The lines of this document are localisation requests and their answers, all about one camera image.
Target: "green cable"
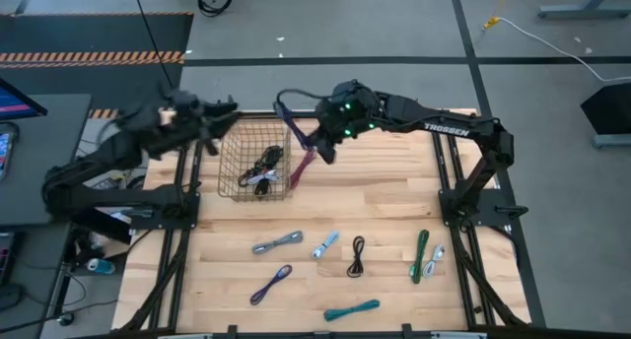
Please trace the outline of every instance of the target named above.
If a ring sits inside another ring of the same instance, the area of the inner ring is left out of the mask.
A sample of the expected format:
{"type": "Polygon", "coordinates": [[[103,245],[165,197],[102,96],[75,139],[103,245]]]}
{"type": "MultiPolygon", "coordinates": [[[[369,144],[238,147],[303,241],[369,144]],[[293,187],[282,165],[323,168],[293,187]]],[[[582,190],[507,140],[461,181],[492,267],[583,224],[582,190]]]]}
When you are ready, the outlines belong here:
{"type": "Polygon", "coordinates": [[[379,300],[370,300],[370,301],[362,303],[361,305],[352,306],[350,308],[327,309],[324,311],[324,319],[326,319],[326,321],[335,320],[339,317],[343,317],[346,314],[378,308],[379,305],[380,305],[379,300]]]}
{"type": "Polygon", "coordinates": [[[414,284],[419,284],[421,282],[421,274],[423,273],[422,261],[423,255],[425,254],[425,246],[427,246],[427,241],[430,239],[430,233],[427,230],[421,231],[418,234],[418,245],[416,248],[416,260],[414,261],[414,265],[410,267],[410,276],[412,277],[412,281],[414,284]]]}

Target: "white cable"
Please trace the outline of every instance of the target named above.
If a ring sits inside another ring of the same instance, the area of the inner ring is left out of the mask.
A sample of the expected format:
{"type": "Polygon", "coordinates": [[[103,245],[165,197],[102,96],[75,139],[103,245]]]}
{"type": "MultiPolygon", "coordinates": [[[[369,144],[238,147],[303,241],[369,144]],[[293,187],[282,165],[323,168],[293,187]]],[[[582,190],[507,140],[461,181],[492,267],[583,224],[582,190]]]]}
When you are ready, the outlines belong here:
{"type": "Polygon", "coordinates": [[[339,239],[339,232],[337,231],[331,232],[331,234],[328,235],[324,243],[321,246],[317,247],[314,250],[314,252],[312,252],[312,258],[313,259],[322,258],[326,249],[330,247],[333,243],[335,243],[338,239],[339,239]]]}
{"type": "Polygon", "coordinates": [[[571,58],[576,59],[576,60],[577,60],[577,61],[579,61],[581,64],[583,64],[583,65],[584,65],[587,69],[589,69],[589,70],[590,70],[590,72],[592,72],[592,74],[594,74],[594,76],[595,76],[595,77],[597,77],[597,78],[598,78],[601,82],[616,82],[616,81],[622,81],[622,80],[631,80],[631,77],[618,77],[618,78],[604,79],[604,78],[602,78],[602,77],[601,77],[601,76],[600,76],[600,75],[599,75],[599,74],[598,74],[598,73],[597,73],[597,72],[596,72],[596,71],[595,71],[592,67],[590,67],[590,65],[588,65],[587,63],[585,63],[585,61],[584,61],[583,59],[581,59],[581,58],[579,58],[579,57],[575,56],[574,54],[568,53],[568,52],[566,52],[566,51],[564,51],[564,50],[561,50],[561,49],[557,48],[557,47],[556,47],[556,46],[554,46],[552,43],[550,43],[550,42],[546,41],[545,39],[543,39],[543,38],[541,38],[541,37],[539,37],[539,36],[537,36],[537,35],[535,35],[535,34],[531,34],[531,33],[528,33],[528,32],[526,32],[526,31],[524,31],[523,29],[521,29],[521,28],[520,28],[520,27],[518,27],[517,25],[513,24],[513,22],[511,22],[511,21],[510,21],[510,20],[508,20],[508,19],[504,19],[504,18],[497,18],[497,19],[498,19],[499,21],[503,21],[503,22],[505,22],[506,24],[508,24],[508,25],[512,26],[513,28],[515,28],[515,29],[516,29],[517,31],[519,31],[520,33],[525,34],[526,36],[528,36],[528,37],[530,37],[530,38],[534,38],[534,39],[538,40],[539,42],[541,42],[541,43],[543,43],[543,44],[547,45],[548,47],[550,47],[550,48],[554,49],[555,51],[557,51],[557,52],[559,52],[559,53],[561,53],[561,54],[563,54],[563,55],[565,55],[565,56],[568,56],[568,57],[571,57],[571,58]]]}
{"type": "Polygon", "coordinates": [[[432,260],[430,260],[427,265],[423,268],[423,276],[424,277],[432,277],[434,276],[434,270],[436,270],[436,262],[441,260],[443,255],[445,254],[445,246],[442,244],[436,245],[434,248],[434,255],[432,256],[432,260]]]}

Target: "cable connector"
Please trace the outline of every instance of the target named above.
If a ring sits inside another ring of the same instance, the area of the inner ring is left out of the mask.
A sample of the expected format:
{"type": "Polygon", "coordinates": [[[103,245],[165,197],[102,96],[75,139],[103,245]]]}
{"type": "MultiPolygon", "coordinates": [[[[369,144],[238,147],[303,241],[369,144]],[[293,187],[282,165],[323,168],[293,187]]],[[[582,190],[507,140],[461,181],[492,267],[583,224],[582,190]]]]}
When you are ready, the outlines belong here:
{"type": "Polygon", "coordinates": [[[500,18],[499,17],[490,17],[489,21],[486,22],[486,24],[484,24],[482,29],[483,31],[487,30],[488,28],[494,26],[495,24],[500,22],[500,18]]]}

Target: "floor mat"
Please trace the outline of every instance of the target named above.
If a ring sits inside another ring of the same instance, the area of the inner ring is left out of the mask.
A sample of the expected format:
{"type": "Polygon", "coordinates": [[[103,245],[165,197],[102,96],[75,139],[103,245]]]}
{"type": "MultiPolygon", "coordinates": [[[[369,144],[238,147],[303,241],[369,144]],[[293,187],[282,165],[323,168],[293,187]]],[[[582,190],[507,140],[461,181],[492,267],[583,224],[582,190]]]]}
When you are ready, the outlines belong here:
{"type": "Polygon", "coordinates": [[[192,13],[149,13],[157,53],[138,14],[0,16],[0,76],[26,94],[91,94],[91,116],[137,102],[162,105],[159,82],[179,85],[192,13]]]}

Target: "yellow cable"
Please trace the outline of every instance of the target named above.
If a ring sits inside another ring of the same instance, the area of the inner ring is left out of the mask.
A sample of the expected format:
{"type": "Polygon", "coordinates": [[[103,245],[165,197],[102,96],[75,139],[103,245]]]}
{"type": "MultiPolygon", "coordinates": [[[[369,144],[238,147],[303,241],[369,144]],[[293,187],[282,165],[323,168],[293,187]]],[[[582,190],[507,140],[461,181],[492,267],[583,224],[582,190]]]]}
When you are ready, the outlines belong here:
{"type": "Polygon", "coordinates": [[[491,14],[491,17],[489,18],[489,20],[486,22],[486,24],[484,24],[483,26],[483,30],[486,30],[490,27],[492,27],[493,25],[497,24],[500,22],[500,19],[497,17],[498,12],[500,11],[500,9],[502,9],[502,7],[504,6],[504,3],[506,2],[506,0],[499,0],[497,2],[497,5],[495,6],[495,10],[493,10],[493,14],[491,14]]]}

